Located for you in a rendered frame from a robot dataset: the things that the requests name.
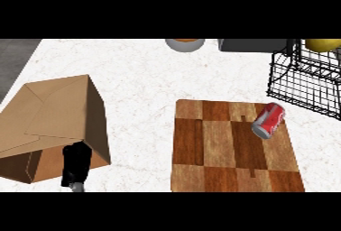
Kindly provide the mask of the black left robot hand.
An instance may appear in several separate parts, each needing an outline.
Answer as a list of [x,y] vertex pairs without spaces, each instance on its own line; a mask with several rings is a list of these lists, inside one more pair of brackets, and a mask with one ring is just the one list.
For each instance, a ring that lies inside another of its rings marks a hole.
[[61,148],[61,156],[61,186],[69,188],[70,183],[80,182],[83,184],[85,182],[91,149],[82,142],[73,143]]

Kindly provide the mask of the wooden patchwork cutting board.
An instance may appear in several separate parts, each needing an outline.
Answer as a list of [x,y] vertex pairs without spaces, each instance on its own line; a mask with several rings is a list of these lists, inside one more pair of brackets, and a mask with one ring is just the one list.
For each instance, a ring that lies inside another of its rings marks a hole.
[[286,125],[271,138],[252,133],[261,103],[175,102],[169,190],[302,191]]

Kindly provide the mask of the yellow lemon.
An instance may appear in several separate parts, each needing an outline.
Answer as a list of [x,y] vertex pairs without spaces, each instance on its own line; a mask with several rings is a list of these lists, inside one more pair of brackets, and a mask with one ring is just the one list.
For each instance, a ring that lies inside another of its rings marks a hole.
[[305,39],[305,47],[314,52],[326,52],[341,46],[341,39]]

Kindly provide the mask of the brown cardboard box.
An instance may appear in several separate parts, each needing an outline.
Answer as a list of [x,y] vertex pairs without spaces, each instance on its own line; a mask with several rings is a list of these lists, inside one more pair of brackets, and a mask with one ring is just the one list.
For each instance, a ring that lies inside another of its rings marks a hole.
[[32,183],[61,175],[61,148],[91,149],[89,166],[110,163],[103,101],[89,76],[29,82],[0,112],[0,177]]

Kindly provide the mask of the red soda can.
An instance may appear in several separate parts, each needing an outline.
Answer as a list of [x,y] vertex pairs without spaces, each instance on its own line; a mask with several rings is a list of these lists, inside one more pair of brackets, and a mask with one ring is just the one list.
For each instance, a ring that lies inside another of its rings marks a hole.
[[252,121],[252,132],[259,138],[268,139],[271,137],[283,117],[283,107],[277,103],[265,104],[261,113]]

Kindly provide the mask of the grey bowl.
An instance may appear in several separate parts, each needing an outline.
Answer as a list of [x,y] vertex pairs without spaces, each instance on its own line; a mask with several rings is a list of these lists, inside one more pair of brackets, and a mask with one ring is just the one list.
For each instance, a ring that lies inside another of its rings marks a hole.
[[204,40],[203,39],[197,39],[194,41],[190,42],[179,42],[175,41],[173,39],[166,39],[165,43],[169,46],[169,48],[178,52],[193,52],[196,51],[200,46],[203,45]]

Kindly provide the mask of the dark grey appliance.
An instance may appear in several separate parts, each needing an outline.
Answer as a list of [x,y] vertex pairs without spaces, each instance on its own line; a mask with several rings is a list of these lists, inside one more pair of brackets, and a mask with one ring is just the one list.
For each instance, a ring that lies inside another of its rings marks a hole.
[[219,39],[218,50],[233,52],[290,51],[293,39]]

